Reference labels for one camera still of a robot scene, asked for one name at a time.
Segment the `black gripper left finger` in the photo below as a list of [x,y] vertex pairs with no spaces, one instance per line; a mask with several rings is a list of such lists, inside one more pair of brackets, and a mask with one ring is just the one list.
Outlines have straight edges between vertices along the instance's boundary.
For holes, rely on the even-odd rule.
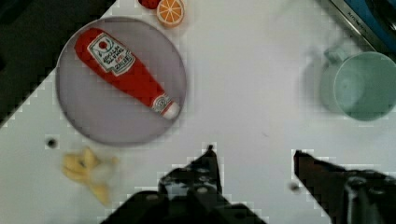
[[207,186],[222,193],[218,158],[213,145],[208,145],[205,153],[188,165],[164,175],[159,181],[158,190],[172,201],[176,197],[186,197],[190,189],[199,186]]

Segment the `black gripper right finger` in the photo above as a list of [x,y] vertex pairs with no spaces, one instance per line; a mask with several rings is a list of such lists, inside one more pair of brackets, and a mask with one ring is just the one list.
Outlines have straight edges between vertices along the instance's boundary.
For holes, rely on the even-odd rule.
[[348,170],[301,150],[294,173],[332,224],[396,224],[395,178],[375,170]]

